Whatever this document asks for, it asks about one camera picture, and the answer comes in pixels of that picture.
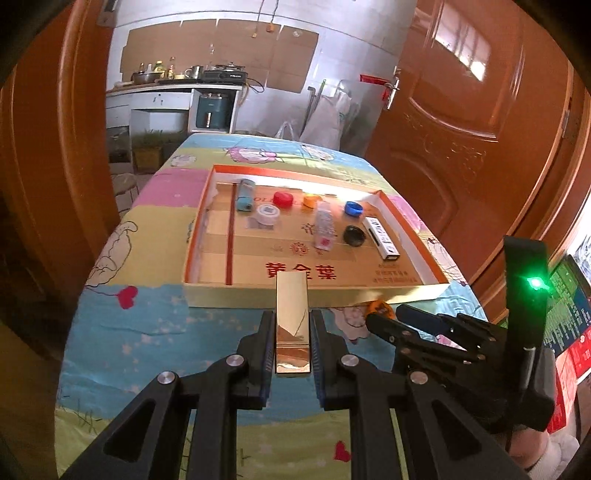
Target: red bottle cap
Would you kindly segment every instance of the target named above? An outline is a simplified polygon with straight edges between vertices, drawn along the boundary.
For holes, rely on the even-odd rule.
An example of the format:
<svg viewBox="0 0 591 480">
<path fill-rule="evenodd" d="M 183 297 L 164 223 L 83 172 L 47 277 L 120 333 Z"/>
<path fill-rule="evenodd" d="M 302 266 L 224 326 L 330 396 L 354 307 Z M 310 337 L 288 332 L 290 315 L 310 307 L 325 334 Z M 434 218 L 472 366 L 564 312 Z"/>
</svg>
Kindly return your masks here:
<svg viewBox="0 0 591 480">
<path fill-rule="evenodd" d="M 287 192 L 275 192 L 273 203 L 279 208 L 289 208 L 294 203 L 294 196 Z"/>
</svg>

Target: door handle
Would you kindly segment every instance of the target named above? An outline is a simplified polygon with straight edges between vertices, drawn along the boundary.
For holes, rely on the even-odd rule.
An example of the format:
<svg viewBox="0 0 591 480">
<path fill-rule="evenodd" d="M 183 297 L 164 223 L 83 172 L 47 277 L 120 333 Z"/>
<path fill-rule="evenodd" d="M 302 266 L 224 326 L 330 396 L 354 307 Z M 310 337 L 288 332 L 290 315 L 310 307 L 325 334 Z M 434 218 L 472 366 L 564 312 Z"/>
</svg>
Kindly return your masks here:
<svg viewBox="0 0 591 480">
<path fill-rule="evenodd" d="M 392 81 L 393 83 L 386 83 L 384 86 L 390 90 L 388 94 L 388 99 L 386 100 L 386 104 L 384 105 L 384 110 L 390 110 L 392 108 L 392 103 L 394 102 L 394 97 L 396 96 L 396 92 L 400 90 L 398 85 L 400 84 L 400 78 L 396 75 Z"/>
</svg>

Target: gold lighter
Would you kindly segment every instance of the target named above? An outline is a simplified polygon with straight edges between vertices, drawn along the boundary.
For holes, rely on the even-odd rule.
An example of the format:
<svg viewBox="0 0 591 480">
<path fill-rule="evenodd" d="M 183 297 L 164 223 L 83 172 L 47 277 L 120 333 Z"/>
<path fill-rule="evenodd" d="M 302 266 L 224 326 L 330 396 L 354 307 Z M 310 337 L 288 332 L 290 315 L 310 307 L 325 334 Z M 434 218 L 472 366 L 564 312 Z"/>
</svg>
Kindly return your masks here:
<svg viewBox="0 0 591 480">
<path fill-rule="evenodd" d="M 275 371 L 310 373 L 310 330 L 306 272 L 277 272 L 277 337 Z"/>
</svg>

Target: colorful patterned tablecloth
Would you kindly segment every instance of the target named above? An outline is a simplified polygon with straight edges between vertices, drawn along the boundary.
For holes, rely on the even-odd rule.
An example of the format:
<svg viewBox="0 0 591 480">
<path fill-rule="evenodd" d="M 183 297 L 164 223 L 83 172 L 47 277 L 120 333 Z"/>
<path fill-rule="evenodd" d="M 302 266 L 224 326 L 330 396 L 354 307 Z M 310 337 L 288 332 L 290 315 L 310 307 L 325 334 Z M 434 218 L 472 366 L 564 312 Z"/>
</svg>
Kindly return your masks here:
<svg viewBox="0 0 591 480">
<path fill-rule="evenodd" d="M 450 278 L 431 312 L 485 318 L 461 273 L 408 203 L 365 160 L 297 142 L 247 135 L 194 134 L 143 188 L 109 238 L 80 296 L 55 409 L 61 475 L 159 372 L 188 375 L 234 353 L 256 331 L 262 310 L 188 307 L 180 284 L 187 241 L 214 164 L 248 163 L 382 189 Z M 349 350 L 389 370 L 394 348 L 370 334 L 360 307 L 326 309 L 327 330 Z M 267 407 L 239 411 L 241 478 L 343 479 L 350 475 L 349 416 L 320 409 L 312 376 L 275 377 Z"/>
</svg>

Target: metal screw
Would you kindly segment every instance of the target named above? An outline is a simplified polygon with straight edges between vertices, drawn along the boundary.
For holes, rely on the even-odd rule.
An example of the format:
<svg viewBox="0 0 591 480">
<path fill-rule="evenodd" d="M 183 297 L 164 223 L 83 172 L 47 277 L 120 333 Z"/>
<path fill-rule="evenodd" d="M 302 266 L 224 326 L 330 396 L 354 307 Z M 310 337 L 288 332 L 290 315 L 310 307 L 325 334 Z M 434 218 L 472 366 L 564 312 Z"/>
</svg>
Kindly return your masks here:
<svg viewBox="0 0 591 480">
<path fill-rule="evenodd" d="M 161 374 L 158 374 L 158 376 L 156 377 L 156 379 L 158 380 L 158 383 L 162 383 L 162 385 L 168 385 L 169 383 L 174 382 L 175 378 L 176 378 L 175 373 L 168 371 L 168 370 L 166 372 L 162 372 Z"/>
<path fill-rule="evenodd" d="M 354 367 L 359 363 L 359 358 L 348 353 L 347 355 L 343 355 L 341 357 L 340 362 L 347 367 Z"/>
<path fill-rule="evenodd" d="M 230 367 L 238 367 L 244 363 L 244 357 L 235 353 L 226 358 L 226 363 L 230 365 Z"/>
<path fill-rule="evenodd" d="M 429 377 L 425 372 L 416 371 L 410 374 L 410 381 L 412 383 L 416 383 L 417 385 L 424 385 L 429 380 Z"/>
</svg>

